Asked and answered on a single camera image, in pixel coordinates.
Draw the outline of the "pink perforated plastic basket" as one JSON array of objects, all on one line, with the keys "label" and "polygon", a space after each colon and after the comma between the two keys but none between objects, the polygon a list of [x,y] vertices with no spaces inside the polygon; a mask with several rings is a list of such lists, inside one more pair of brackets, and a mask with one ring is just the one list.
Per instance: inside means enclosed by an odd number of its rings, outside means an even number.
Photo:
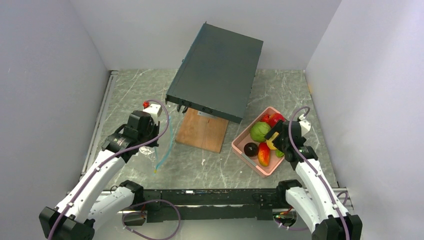
[{"label": "pink perforated plastic basket", "polygon": [[277,157],[275,151],[271,150],[269,154],[269,165],[263,166],[260,164],[257,156],[247,156],[245,154],[244,146],[248,143],[255,143],[257,146],[260,144],[259,142],[255,142],[251,139],[250,129],[256,122],[259,122],[264,115],[271,115],[274,113],[280,114],[280,112],[272,106],[265,108],[262,113],[260,113],[231,143],[232,151],[263,178],[270,176],[285,160],[285,157]]}]

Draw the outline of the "green toy cabbage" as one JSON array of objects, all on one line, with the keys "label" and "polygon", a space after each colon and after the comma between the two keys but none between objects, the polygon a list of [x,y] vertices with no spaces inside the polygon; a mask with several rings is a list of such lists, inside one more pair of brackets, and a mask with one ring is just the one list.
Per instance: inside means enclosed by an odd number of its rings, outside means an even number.
[{"label": "green toy cabbage", "polygon": [[257,143],[265,142],[265,136],[271,130],[271,127],[263,121],[258,121],[253,124],[250,128],[249,135],[250,138]]}]

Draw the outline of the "red toy apple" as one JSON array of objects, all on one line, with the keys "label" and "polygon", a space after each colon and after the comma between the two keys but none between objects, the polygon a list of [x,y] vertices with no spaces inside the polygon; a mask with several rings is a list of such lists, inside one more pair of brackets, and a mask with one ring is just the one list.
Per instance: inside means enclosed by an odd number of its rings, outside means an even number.
[{"label": "red toy apple", "polygon": [[269,116],[268,120],[267,120],[267,124],[273,128],[279,121],[285,122],[286,119],[284,118],[284,116],[278,112],[273,113]]}]

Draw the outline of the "red orange toy mango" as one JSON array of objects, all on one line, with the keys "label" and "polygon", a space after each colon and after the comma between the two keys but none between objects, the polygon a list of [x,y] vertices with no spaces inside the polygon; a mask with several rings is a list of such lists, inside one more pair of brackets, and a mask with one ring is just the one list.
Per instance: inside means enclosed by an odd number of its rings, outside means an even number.
[{"label": "red orange toy mango", "polygon": [[257,159],[261,166],[268,167],[270,164],[271,150],[265,142],[258,145]]}]

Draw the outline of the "red toy strawberry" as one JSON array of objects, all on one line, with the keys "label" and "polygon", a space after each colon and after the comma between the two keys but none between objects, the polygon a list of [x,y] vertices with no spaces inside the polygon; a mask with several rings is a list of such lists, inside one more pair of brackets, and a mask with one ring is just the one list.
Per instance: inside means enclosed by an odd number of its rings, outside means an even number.
[{"label": "red toy strawberry", "polygon": [[261,122],[264,122],[264,123],[268,123],[269,119],[270,119],[270,115],[269,115],[269,114],[264,114],[264,115],[261,117],[260,121],[261,121]]}]

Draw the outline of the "dark purple toy mangosteen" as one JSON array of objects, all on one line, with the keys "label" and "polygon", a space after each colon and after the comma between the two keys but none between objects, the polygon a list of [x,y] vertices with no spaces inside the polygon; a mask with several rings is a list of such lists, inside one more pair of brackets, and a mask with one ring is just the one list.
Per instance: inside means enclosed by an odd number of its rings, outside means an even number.
[{"label": "dark purple toy mangosteen", "polygon": [[248,142],[244,145],[243,151],[249,158],[254,158],[259,153],[259,146],[255,142]]}]

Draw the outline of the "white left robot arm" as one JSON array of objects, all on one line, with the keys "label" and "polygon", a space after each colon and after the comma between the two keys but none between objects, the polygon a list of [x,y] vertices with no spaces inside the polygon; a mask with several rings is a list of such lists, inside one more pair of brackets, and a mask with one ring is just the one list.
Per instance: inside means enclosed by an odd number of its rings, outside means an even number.
[{"label": "white left robot arm", "polygon": [[135,110],[126,124],[118,127],[101,146],[94,163],[75,188],[54,208],[39,214],[48,240],[91,240],[95,231],[118,211],[139,209],[144,188],[130,180],[122,182],[106,198],[97,201],[111,178],[123,168],[140,147],[157,147],[162,108],[155,104]]}]

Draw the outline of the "aluminium side rail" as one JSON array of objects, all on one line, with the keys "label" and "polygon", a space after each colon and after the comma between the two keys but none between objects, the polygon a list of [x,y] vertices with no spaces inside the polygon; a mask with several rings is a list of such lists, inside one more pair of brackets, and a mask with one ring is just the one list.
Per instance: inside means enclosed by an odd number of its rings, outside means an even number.
[{"label": "aluminium side rail", "polygon": [[96,122],[94,125],[93,134],[89,143],[88,152],[85,157],[85,161],[80,173],[79,180],[88,172],[89,168],[95,161],[97,146],[100,142],[102,128],[106,120],[106,113],[110,104],[111,97],[113,95],[113,90],[118,79],[119,70],[110,70],[109,77],[106,85],[106,89],[102,98],[99,112],[97,114]]}]

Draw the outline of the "dark grey metal chassis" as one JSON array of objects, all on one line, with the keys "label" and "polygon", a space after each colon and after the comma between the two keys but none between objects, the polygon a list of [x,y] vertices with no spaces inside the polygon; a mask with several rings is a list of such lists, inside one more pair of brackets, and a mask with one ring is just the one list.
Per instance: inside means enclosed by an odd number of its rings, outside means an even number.
[{"label": "dark grey metal chassis", "polygon": [[245,115],[264,42],[204,23],[165,101],[234,123]]}]

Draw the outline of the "clear zip top bag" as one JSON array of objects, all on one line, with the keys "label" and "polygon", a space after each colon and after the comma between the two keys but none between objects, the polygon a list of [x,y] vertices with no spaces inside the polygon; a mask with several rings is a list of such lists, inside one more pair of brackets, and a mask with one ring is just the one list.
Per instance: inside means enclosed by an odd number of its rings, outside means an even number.
[{"label": "clear zip top bag", "polygon": [[173,127],[173,117],[169,116],[167,123],[169,123],[168,130],[158,140],[159,146],[147,147],[143,146],[138,150],[136,154],[139,157],[147,158],[148,163],[151,165],[151,169],[154,174],[157,174],[160,167],[165,163],[171,154],[171,150],[174,144],[175,129]]}]

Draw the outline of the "wooden cutting board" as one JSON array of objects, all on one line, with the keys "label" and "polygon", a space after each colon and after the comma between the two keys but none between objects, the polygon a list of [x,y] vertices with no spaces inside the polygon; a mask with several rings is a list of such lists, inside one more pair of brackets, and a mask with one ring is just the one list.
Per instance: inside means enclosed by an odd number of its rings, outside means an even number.
[{"label": "wooden cutting board", "polygon": [[220,153],[229,121],[189,108],[176,134],[179,144]]}]

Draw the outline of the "yellow toy walnut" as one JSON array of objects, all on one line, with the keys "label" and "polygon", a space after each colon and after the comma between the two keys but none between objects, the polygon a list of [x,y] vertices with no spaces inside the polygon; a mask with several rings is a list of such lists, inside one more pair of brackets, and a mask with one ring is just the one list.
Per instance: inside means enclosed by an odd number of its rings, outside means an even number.
[{"label": "yellow toy walnut", "polygon": [[273,150],[273,151],[277,150],[277,148],[275,147],[275,145],[273,143],[273,140],[275,140],[278,135],[279,135],[278,132],[274,132],[273,135],[272,135],[272,137],[270,137],[270,139],[267,139],[265,141],[266,145],[268,146],[268,148],[270,150]]}]

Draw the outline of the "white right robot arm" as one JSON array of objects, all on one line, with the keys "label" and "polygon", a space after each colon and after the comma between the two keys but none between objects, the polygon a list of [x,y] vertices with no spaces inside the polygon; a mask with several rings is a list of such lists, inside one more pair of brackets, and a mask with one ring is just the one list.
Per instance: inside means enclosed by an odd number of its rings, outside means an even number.
[{"label": "white right robot arm", "polygon": [[279,182],[276,203],[282,208],[293,207],[313,240],[359,240],[362,220],[349,213],[329,185],[315,150],[305,145],[304,135],[310,127],[307,120],[279,120],[265,135],[302,180]]}]

